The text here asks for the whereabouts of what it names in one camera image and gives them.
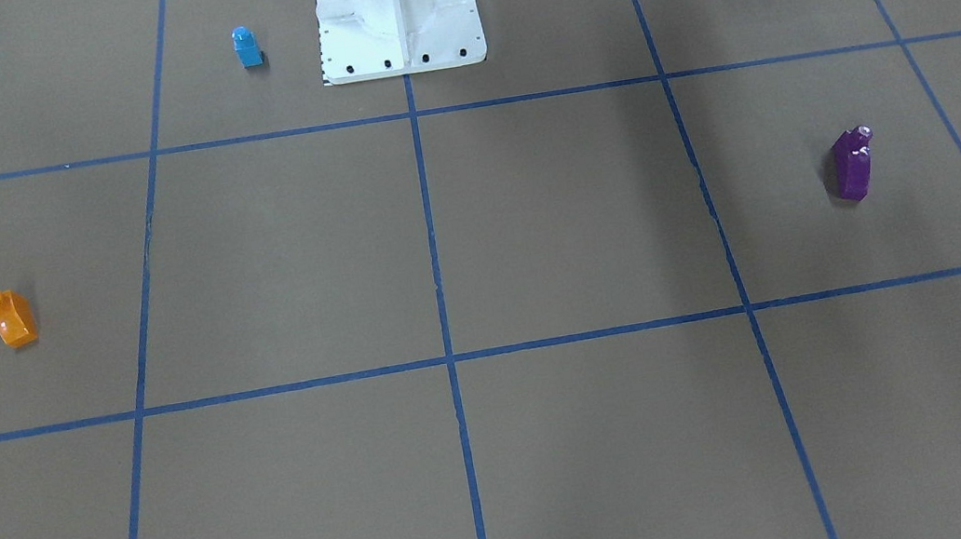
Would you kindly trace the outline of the orange trapezoid block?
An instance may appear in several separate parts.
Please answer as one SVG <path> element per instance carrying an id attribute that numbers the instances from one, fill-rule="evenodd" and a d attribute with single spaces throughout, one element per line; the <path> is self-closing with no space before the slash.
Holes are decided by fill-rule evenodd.
<path id="1" fill-rule="evenodd" d="M 0 290 L 0 340 L 15 349 L 39 339 L 32 307 L 16 291 Z"/>

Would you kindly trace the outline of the small blue block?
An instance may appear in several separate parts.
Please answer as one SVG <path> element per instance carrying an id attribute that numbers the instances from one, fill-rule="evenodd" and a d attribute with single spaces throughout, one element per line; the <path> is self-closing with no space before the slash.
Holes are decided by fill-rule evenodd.
<path id="1" fill-rule="evenodd" d="M 257 44 L 256 35 L 249 27 L 237 26 L 232 33 L 233 50 L 242 68 L 259 67 L 265 63 L 264 53 Z"/>

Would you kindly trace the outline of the purple trapezoid block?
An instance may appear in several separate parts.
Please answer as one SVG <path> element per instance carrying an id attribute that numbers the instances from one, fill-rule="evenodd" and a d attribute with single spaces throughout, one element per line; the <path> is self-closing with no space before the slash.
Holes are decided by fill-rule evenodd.
<path id="1" fill-rule="evenodd" d="M 873 164 L 871 141 L 873 129 L 859 125 L 846 129 L 831 149 L 835 167 L 836 194 L 841 200 L 862 202 L 869 193 Z"/>

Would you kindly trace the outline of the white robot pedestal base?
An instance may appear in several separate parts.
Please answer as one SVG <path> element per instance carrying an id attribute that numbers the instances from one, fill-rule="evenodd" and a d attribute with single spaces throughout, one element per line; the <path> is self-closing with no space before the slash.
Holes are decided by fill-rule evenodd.
<path id="1" fill-rule="evenodd" d="M 322 84 L 341 86 L 478 64 L 478 0 L 315 0 Z"/>

